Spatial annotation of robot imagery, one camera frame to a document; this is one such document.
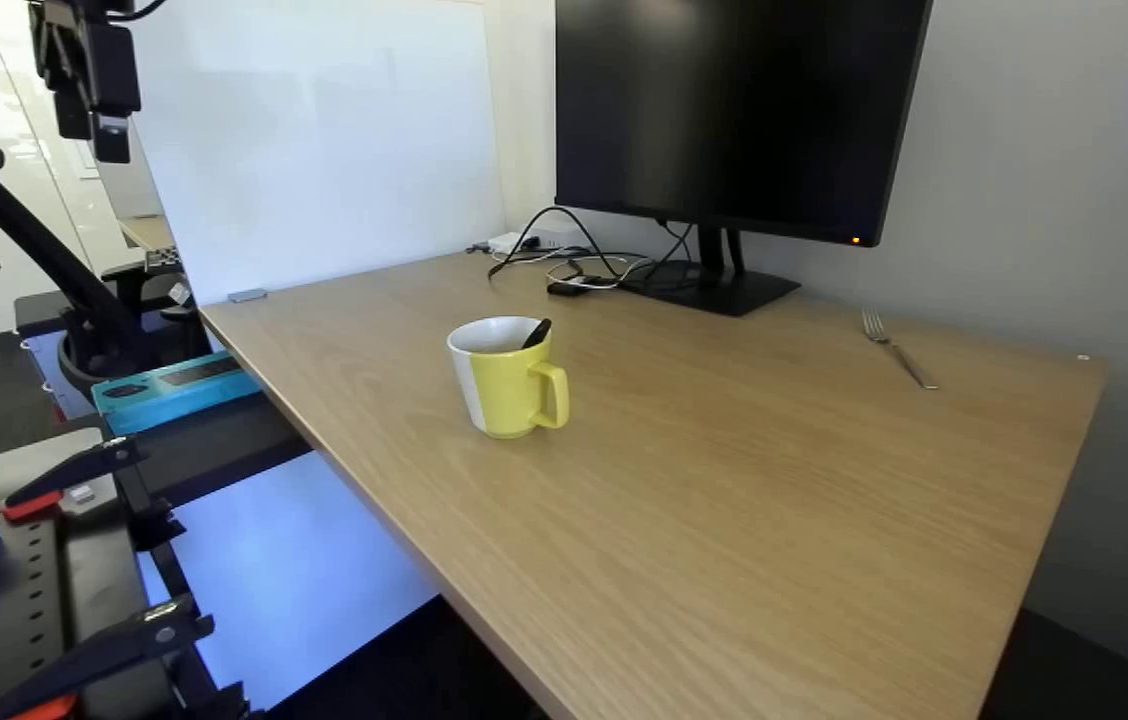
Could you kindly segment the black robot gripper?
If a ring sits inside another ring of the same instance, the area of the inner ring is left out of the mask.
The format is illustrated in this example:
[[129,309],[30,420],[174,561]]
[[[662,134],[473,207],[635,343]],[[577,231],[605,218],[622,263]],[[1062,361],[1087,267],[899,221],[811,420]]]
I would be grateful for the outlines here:
[[26,0],[30,62],[50,93],[55,134],[86,140],[98,166],[129,166],[138,112],[137,0]]

